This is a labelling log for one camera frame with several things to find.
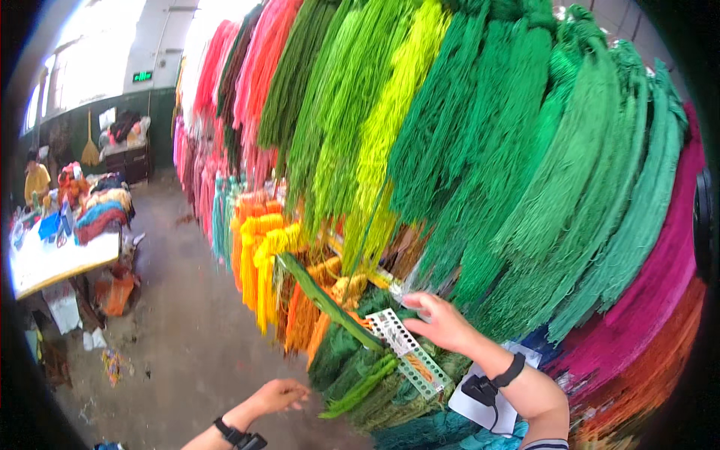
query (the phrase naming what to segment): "wooden cabinet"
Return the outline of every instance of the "wooden cabinet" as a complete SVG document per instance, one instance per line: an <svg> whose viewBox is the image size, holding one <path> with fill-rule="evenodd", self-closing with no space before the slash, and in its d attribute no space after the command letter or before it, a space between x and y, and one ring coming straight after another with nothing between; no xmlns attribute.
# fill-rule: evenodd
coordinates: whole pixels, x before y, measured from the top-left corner
<svg viewBox="0 0 720 450"><path fill-rule="evenodd" d="M105 157L108 172L120 172L128 184L134 184L150 177L153 171L150 158L150 146L133 148L121 153Z"/></svg>

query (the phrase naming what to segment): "blue container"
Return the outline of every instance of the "blue container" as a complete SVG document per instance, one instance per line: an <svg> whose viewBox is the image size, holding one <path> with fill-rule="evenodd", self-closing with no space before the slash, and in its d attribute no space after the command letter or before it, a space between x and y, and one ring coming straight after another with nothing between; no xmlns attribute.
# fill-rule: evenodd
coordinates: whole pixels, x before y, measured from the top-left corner
<svg viewBox="0 0 720 450"><path fill-rule="evenodd" d="M45 240L57 233L59 229L60 214L54 212L40 221L40 229L37 231L37 234L40 235L40 240Z"/></svg>

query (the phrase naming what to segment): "green sign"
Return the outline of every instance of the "green sign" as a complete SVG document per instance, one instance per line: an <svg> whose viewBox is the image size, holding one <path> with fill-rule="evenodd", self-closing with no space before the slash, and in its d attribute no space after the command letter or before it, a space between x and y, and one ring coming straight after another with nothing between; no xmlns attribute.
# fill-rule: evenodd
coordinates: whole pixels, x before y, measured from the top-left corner
<svg viewBox="0 0 720 450"><path fill-rule="evenodd" d="M153 79L153 71L135 72L132 75L133 83L140 83L141 81L148 81Z"/></svg>

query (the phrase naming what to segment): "black wristband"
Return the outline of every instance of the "black wristband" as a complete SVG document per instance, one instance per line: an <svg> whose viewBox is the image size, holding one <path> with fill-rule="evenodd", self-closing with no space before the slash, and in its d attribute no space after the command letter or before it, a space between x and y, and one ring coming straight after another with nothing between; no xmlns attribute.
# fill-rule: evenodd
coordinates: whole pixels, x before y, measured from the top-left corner
<svg viewBox="0 0 720 450"><path fill-rule="evenodd" d="M215 424L215 427L222 433L222 437L225 438L227 442L230 442L233 446L237 446L243 440L243 438L247 436L247 433L243 433L235 427L225 425L225 422L222 421L222 417L215 419L215 422L213 423Z"/></svg>
<svg viewBox="0 0 720 450"><path fill-rule="evenodd" d="M515 357L513 358L513 363L510 364L510 367L507 371L505 371L504 374L497 375L495 379L490 381L493 386L500 389L501 387L505 387L510 382L512 382L519 374L523 371L523 368L525 367L525 355L522 353L516 353Z"/></svg>

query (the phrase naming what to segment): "broom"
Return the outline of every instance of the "broom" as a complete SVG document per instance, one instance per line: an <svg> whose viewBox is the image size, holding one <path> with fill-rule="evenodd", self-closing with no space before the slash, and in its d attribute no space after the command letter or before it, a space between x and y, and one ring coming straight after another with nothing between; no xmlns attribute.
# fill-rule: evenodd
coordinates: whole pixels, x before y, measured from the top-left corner
<svg viewBox="0 0 720 450"><path fill-rule="evenodd" d="M80 161L88 166L97 166L100 164L100 152L97 151L97 147L92 141L92 135L90 134L90 109L88 109L88 143L85 144Z"/></svg>

